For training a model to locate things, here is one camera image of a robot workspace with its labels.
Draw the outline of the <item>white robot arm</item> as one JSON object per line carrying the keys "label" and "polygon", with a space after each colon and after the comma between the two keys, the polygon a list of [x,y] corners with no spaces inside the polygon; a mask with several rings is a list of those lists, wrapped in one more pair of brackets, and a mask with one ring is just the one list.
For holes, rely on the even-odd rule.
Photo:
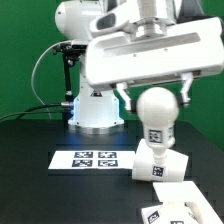
{"label": "white robot arm", "polygon": [[81,62],[69,124],[85,133],[123,125],[118,97],[145,127],[170,127],[192,82],[224,70],[224,22],[199,0],[67,0],[55,22]]}

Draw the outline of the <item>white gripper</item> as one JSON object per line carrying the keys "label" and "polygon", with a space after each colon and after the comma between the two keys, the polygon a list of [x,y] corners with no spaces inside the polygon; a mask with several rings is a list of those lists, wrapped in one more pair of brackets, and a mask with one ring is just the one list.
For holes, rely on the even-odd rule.
{"label": "white gripper", "polygon": [[170,26],[163,37],[133,41],[124,32],[97,37],[86,51],[87,81],[94,89],[116,86],[126,111],[136,114],[136,101],[130,98],[128,85],[181,79],[178,102],[180,107],[187,107],[194,77],[216,75],[224,70],[221,34],[221,21],[213,17]]}

